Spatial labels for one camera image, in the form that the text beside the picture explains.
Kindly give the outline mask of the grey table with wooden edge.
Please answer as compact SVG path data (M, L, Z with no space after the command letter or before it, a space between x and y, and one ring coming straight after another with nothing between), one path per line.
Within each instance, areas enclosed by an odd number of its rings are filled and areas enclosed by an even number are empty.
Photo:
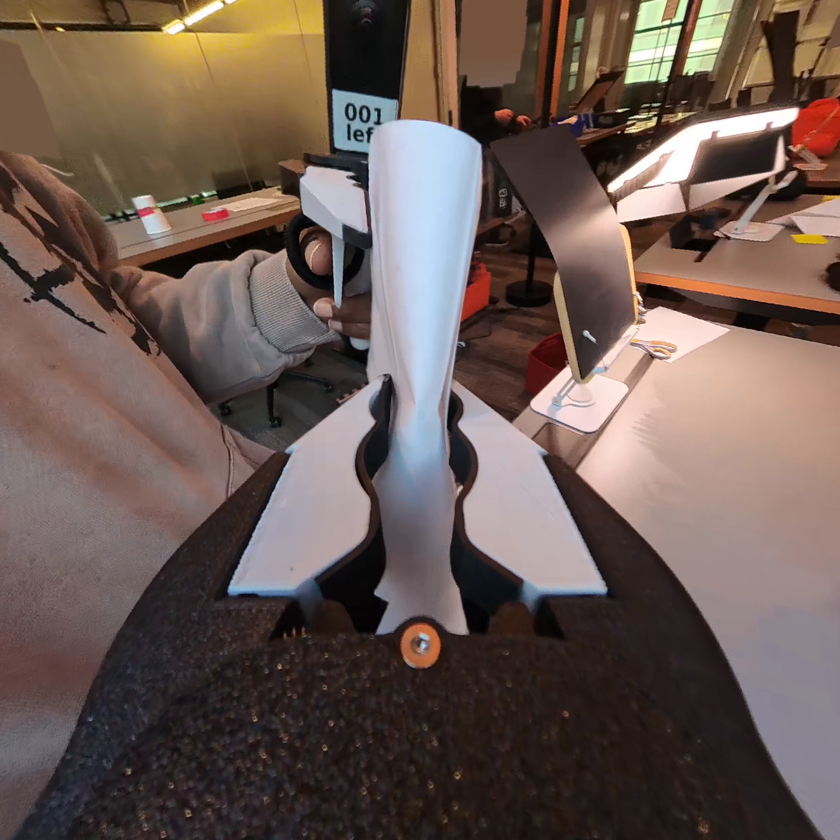
M204 222L201 211L214 206L226 206L230 213L229 219L215 223ZM108 222L106 226L117 244L119 264L142 267L267 228L282 228L300 210L297 197L271 187L171 211L166 216L172 231L162 236L148 236L141 221L137 219Z

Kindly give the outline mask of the orange cloth bag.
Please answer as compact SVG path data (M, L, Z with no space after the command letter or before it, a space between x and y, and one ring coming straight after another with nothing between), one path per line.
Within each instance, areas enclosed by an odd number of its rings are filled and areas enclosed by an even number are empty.
M833 154L839 143L839 99L816 99L803 108L793 123L791 145L817 158Z

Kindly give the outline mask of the grey desk with wooden edge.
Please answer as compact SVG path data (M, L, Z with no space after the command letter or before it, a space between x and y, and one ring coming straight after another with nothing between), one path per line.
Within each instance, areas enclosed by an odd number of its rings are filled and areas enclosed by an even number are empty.
M805 195L793 203L763 205L758 218L784 226L763 243L717 238L705 253L672 248L664 234L636 260L636 279L733 312L837 322L838 290L825 277L838 262L838 201ZM823 235L830 244L798 245L791 234Z

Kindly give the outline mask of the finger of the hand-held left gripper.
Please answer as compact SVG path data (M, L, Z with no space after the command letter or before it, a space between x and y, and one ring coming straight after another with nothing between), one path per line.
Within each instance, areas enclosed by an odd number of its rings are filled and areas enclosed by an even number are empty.
M308 165L299 181L301 210L336 246L372 248L368 193L347 171Z

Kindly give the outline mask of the black tablet with wooden back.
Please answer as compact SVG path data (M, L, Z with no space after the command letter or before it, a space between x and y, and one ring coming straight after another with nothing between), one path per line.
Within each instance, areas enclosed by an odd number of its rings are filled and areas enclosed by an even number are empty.
M531 129L490 149L549 247L568 363L587 383L637 321L626 230L567 126Z

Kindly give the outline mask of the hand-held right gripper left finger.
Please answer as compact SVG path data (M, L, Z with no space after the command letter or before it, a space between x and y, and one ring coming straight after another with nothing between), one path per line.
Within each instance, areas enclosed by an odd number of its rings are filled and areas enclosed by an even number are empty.
M393 385L377 377L287 449L287 460L227 585L286 597L315 617L326 601L382 617L385 571L373 478L389 449Z

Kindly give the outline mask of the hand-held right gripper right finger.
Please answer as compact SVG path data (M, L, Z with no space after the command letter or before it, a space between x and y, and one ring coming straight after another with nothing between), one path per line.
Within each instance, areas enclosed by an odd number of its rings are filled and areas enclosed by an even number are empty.
M605 596L607 585L547 463L547 453L459 383L448 404L456 485L450 567L470 621L510 603Z

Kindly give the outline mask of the dark tablet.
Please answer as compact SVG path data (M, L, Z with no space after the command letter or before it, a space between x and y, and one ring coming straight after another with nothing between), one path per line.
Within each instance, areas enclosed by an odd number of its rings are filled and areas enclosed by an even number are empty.
M685 184L698 186L744 177L750 183L767 179L785 167L788 134L787 128L771 127L729 136L716 132L699 142Z

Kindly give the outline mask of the ceiling light strip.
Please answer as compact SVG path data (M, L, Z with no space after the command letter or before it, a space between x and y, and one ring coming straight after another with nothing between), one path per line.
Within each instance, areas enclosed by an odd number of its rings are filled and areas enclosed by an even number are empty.
M161 32L175 36L186 31L192 30L196 25L202 23L207 18L219 13L227 6L236 3L236 1L212 1L206 2L200 7L192 10L189 14L184 14L181 17L175 18L166 24L161 25Z

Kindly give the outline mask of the white paper cup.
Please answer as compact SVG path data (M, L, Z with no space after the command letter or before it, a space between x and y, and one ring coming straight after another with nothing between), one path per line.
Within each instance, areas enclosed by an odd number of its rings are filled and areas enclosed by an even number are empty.
M171 223L151 194L134 196L132 203L148 236L167 235L172 231Z

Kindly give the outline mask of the black round stand base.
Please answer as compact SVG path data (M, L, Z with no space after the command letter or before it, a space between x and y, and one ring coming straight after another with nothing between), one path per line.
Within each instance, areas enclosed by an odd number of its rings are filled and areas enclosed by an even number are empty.
M553 284L535 276L537 257L528 253L525 277L507 284L505 301L515 308L540 308L553 301Z

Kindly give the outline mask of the white paper sheet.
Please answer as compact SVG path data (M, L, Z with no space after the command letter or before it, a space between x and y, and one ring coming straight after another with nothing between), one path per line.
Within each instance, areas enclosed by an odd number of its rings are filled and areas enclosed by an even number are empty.
M672 361L665 361L673 363L721 338L729 331L729 328L714 322L695 318L674 309L659 307L645 312L643 321L632 340L639 338L675 344L679 349L676 357Z
M387 456L373 480L385 545L379 635L413 619L467 634L450 565L456 492L447 418L481 162L475 140L437 122L389 122L371 142L367 375L392 387Z

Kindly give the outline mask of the white tablet stand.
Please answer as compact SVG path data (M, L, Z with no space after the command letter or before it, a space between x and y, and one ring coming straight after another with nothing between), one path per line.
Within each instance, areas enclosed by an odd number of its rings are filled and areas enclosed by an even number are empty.
M744 213L738 219L724 224L715 232L715 237L759 243L771 241L782 230L784 223L759 223L754 217L770 197L790 186L798 173L798 170L792 170L784 175L773 175Z
M571 364L559 373L537 395L531 396L530 408L551 422L580 434L593 434L602 429L630 393L627 383L608 376L612 364L630 345L638 327L625 331L616 346L595 367L586 383L575 380Z

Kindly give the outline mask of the bright light panel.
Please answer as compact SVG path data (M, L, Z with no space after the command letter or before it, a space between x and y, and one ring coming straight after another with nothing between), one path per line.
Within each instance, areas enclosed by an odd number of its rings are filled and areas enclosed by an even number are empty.
M619 193L630 193L649 183L683 182L692 170L702 143L783 131L796 120L800 109L792 103L766 103L756 108L695 115L609 182L606 190L618 197Z

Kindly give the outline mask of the white desk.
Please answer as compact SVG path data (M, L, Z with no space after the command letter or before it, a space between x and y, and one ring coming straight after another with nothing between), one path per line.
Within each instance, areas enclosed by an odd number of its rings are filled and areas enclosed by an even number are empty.
M562 456L677 575L785 782L825 838L839 810L838 347L731 329L634 380L594 438L530 408Z

